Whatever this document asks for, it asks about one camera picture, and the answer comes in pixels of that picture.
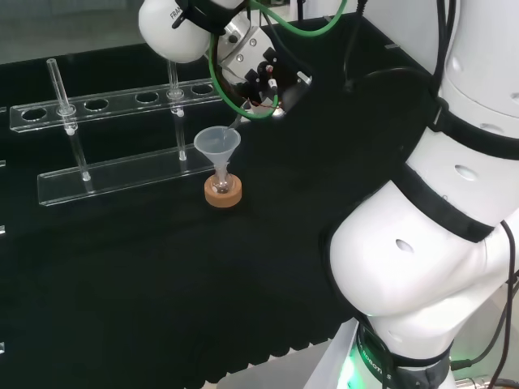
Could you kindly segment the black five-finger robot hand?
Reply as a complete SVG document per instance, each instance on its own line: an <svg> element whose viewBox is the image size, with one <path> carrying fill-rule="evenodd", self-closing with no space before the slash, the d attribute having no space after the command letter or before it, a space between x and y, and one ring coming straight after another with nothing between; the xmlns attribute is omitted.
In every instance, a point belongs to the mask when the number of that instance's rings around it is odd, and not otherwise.
<svg viewBox="0 0 519 389"><path fill-rule="evenodd" d="M218 39L217 63L229 98L251 113L284 116L307 93L311 70L245 15L234 17Z"/></svg>

